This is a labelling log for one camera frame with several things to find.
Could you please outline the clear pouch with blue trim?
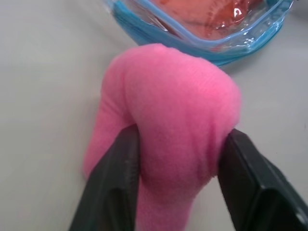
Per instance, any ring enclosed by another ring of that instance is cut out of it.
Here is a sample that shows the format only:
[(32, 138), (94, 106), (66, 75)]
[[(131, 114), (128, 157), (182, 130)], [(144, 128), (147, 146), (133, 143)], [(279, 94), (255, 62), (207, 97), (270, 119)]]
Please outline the clear pouch with blue trim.
[(161, 43), (217, 66), (266, 46), (294, 0), (101, 0), (139, 45)]

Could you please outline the orange cloth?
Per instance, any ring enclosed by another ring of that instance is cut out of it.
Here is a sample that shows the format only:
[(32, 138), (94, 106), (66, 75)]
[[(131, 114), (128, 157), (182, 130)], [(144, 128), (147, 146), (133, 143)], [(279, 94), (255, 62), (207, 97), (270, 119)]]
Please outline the orange cloth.
[(205, 40), (246, 29), (278, 0), (151, 0), (186, 30)]

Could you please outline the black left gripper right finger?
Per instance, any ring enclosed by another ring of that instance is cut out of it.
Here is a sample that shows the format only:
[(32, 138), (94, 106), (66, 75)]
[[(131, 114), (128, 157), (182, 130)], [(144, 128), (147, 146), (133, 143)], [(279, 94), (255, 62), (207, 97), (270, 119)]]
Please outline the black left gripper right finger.
[(308, 231), (308, 205), (239, 130), (226, 139), (218, 181), (235, 231)]

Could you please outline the pink fleece cloth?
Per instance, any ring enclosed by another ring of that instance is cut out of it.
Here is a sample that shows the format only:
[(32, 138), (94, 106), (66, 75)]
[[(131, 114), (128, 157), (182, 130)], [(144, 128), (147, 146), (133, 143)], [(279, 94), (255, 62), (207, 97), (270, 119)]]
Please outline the pink fleece cloth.
[(103, 77), (84, 158), (89, 176), (125, 127), (141, 139), (138, 231), (184, 231), (197, 194), (216, 176), (241, 95), (215, 65), (161, 44), (129, 49)]

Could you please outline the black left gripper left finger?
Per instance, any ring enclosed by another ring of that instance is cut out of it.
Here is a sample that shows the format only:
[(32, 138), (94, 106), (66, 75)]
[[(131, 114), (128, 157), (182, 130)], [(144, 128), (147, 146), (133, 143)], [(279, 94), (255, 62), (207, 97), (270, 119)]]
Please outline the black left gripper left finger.
[(140, 137), (132, 125), (91, 172), (68, 231), (135, 231), (139, 175)]

